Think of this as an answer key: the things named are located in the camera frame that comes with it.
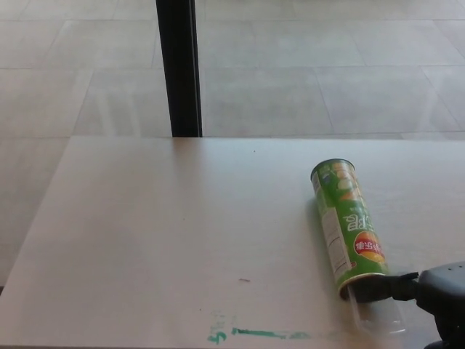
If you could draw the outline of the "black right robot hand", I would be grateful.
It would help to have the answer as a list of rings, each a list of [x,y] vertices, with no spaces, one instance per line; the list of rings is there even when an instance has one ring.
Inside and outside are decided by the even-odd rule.
[[[392,298],[415,300],[434,317],[440,340],[428,348],[464,347],[464,262],[399,276],[373,276],[362,288],[361,302]]]

